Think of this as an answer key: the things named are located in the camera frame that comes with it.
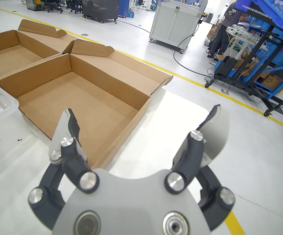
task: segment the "plastic storage box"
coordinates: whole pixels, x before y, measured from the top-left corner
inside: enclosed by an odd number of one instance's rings
[[[18,101],[0,88],[0,160],[31,134],[18,107]]]

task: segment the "blue cabinet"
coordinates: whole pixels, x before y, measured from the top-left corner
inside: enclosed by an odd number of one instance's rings
[[[129,6],[129,0],[119,0],[120,6],[119,6],[119,15],[122,17],[128,16],[128,6]]]

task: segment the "cardboard box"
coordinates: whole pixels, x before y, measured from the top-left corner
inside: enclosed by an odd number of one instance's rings
[[[264,73],[261,73],[254,81],[257,81],[259,78],[265,78],[265,77],[267,77],[268,75],[270,74],[270,72],[264,72]]]
[[[221,61],[223,61],[224,60],[224,55],[217,55],[217,54],[215,54],[215,56],[217,57],[217,59],[218,60],[221,60]],[[235,66],[234,66],[234,69],[238,69],[241,65],[242,65],[242,63],[243,63],[243,60],[237,60],[237,63],[235,64]],[[244,75],[244,76],[248,76],[249,74],[250,74],[250,70],[249,70],[249,68],[250,68],[250,66],[252,65],[254,63],[254,61],[252,60],[250,63],[248,63],[246,66],[245,66],[245,68],[242,70],[242,74]]]
[[[71,54],[25,67],[0,86],[50,138],[63,110],[71,108],[89,165],[104,168],[146,113],[150,95],[172,77],[112,47],[78,39]]]
[[[21,67],[70,53],[75,39],[63,30],[22,20],[18,30],[0,33],[0,79]]]
[[[208,35],[206,36],[208,39],[211,40],[213,34],[214,34],[215,31],[216,31],[216,28],[217,28],[217,25],[213,25],[213,27],[212,27],[211,30],[209,31]]]
[[[275,89],[280,83],[282,82],[282,79],[278,76],[269,74],[264,78],[264,80],[261,82],[262,85],[265,87],[268,87],[270,89]]]

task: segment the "caster wheel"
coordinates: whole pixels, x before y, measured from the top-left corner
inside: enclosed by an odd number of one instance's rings
[[[263,113],[263,115],[264,115],[265,117],[268,117],[270,114],[271,114],[271,113],[270,113],[270,111],[268,111],[268,110]]]

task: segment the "white desk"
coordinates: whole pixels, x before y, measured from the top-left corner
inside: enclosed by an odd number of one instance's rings
[[[141,178],[170,169],[188,132],[205,120],[208,111],[164,89],[152,96],[150,107],[113,158],[108,170],[124,178]],[[0,161],[0,234],[50,234],[31,211],[27,196],[49,165],[50,140],[34,125],[32,134]],[[200,200],[199,183],[189,186]],[[66,201],[74,185],[64,176],[59,190]]]

